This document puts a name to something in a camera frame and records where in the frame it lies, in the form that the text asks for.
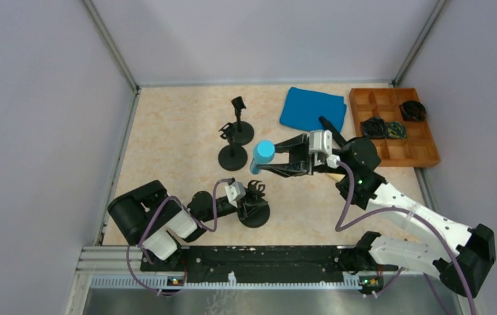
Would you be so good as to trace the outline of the blue toy microphone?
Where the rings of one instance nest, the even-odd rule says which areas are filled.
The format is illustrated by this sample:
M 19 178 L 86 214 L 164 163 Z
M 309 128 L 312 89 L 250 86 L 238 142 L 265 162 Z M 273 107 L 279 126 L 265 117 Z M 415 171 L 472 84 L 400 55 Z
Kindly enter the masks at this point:
M 275 157 L 275 145 L 270 140 L 261 140 L 252 151 L 253 158 L 249 170 L 253 175 L 260 173 L 258 165 L 271 163 Z

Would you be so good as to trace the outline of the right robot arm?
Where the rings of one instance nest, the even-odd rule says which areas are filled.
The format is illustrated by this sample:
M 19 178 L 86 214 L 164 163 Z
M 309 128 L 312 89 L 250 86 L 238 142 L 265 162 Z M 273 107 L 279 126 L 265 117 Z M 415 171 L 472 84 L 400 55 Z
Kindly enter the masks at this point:
M 312 131 L 277 143 L 275 152 L 288 154 L 288 161 L 260 163 L 259 170 L 285 178 L 341 174 L 336 188 L 346 205 L 361 208 L 364 218 L 383 216 L 417 238 L 408 243 L 367 232 L 359 247 L 374 263 L 415 270 L 456 294 L 478 296 L 496 260 L 493 230 L 450 220 L 398 190 L 376 172 L 381 160 L 370 139 Z

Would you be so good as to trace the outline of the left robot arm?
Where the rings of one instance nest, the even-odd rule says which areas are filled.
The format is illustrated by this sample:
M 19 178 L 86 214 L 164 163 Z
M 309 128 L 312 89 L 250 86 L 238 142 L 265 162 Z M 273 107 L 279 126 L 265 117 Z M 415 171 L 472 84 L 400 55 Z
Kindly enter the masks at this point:
M 267 205 L 258 185 L 256 180 L 244 185 L 220 179 L 212 192 L 200 191 L 186 205 L 154 180 L 115 198 L 107 212 L 127 245 L 141 249 L 150 263 L 165 261 L 178 250 L 178 238 L 193 242 L 215 232 L 221 217 L 236 214 L 248 224 Z

